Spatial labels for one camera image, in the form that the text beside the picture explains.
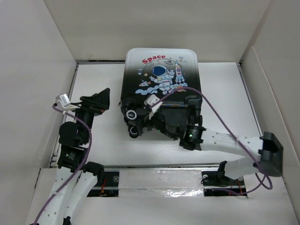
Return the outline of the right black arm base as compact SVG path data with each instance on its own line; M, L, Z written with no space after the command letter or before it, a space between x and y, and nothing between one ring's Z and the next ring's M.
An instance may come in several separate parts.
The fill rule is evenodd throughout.
M218 171L202 171L201 184L204 197L239 196L247 191L243 179L233 180Z

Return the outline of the black suitcase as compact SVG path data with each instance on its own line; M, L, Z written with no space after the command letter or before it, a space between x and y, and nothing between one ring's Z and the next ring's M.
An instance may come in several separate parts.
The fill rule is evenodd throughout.
M185 87L201 90L198 59L189 49L133 48L125 59L120 109L129 136L143 134L138 112L150 109L144 101L155 94L162 108L198 109L201 114L202 97Z

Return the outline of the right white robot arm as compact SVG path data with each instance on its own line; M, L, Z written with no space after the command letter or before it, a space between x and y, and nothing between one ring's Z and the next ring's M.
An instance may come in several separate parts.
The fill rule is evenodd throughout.
M240 156L219 164L216 175L221 184L257 172L269 177L283 175L283 146L271 132L264 132L260 137L233 137L213 131L196 124L202 122L198 109L165 107L156 112L142 109L138 118L144 127L179 139L180 146L187 150L220 151Z

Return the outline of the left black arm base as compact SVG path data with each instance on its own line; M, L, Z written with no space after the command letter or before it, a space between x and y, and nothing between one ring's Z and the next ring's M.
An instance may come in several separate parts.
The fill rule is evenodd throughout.
M96 177L97 183L89 191L88 197L118 197L119 196L119 175L117 171L103 172L101 179Z

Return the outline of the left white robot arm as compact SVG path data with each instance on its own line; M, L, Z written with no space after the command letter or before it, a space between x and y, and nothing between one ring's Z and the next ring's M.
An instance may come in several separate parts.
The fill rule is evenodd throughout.
M52 108L70 118L59 128L60 155L56 177L46 203L34 220L35 225L72 225L85 198L104 181L104 166L88 161L92 146L94 117L110 107L110 89L82 96L71 103L66 94L56 97Z

